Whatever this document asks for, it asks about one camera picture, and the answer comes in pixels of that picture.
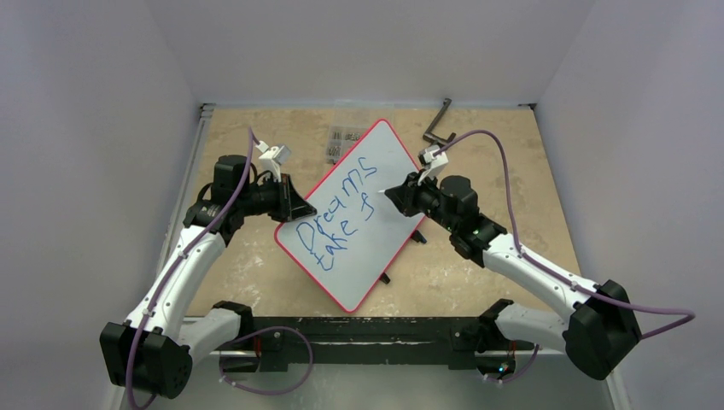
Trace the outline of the whiteboard with red frame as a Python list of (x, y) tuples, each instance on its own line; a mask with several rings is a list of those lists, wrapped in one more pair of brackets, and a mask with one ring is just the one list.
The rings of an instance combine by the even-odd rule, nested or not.
[(320, 179), (306, 200), (318, 214), (281, 224), (279, 247), (345, 312), (356, 311), (420, 226), (379, 190), (418, 166), (390, 123), (378, 120)]

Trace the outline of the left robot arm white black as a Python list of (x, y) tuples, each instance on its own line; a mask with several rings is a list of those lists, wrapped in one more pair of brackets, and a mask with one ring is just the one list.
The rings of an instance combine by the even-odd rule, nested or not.
[(188, 209), (176, 254), (163, 267), (151, 289), (120, 323), (109, 322), (100, 335), (102, 355), (112, 384), (126, 390), (132, 408), (135, 394), (173, 399), (187, 385), (194, 365), (217, 348), (251, 346), (260, 351), (260, 337), (299, 331), (283, 325), (256, 329), (249, 306), (221, 301), (192, 325), (184, 316), (202, 280), (227, 249), (249, 216), (268, 215), (291, 222), (317, 210), (295, 190), (286, 173), (251, 179), (255, 169), (244, 155), (221, 156), (206, 184)]

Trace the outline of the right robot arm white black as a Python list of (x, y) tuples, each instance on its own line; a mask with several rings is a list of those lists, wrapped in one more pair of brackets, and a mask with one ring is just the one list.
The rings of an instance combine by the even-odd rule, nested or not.
[(478, 318), (478, 352), (528, 342), (562, 352), (586, 376), (604, 380), (641, 341), (638, 320), (624, 307), (629, 299), (621, 285), (613, 280), (597, 284), (550, 261), (535, 261), (534, 252), (481, 213), (466, 177), (419, 182), (410, 173), (383, 194), (404, 216), (423, 215), (448, 231), (463, 259), (505, 276), (550, 308), (540, 311), (498, 300)]

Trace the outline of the clear plastic screw box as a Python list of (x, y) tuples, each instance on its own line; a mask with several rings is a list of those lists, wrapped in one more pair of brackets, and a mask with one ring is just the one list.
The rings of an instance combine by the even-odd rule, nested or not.
[(391, 102), (336, 101), (324, 149), (325, 162), (336, 164), (378, 120), (393, 118)]

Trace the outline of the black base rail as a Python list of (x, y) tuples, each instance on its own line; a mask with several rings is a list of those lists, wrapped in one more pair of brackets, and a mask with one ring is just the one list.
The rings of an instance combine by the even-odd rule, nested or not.
[(218, 349), (225, 370), (285, 372), (292, 364), (446, 366), (504, 378), (528, 342), (496, 336), (477, 317), (256, 317), (248, 341)]

